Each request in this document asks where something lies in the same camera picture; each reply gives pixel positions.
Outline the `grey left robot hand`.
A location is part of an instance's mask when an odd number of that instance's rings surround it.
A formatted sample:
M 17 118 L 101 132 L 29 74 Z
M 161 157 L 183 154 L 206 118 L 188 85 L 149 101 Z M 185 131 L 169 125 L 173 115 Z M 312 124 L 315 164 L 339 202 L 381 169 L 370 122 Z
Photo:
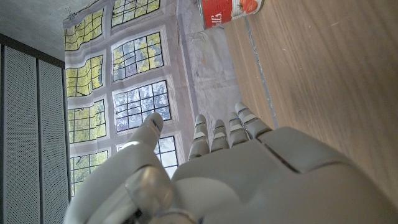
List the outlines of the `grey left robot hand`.
M 149 115 L 72 198 L 65 223 L 396 223 L 397 207 L 351 160 L 237 103 L 208 140 L 198 115 L 188 161 L 168 175 L 164 122 Z

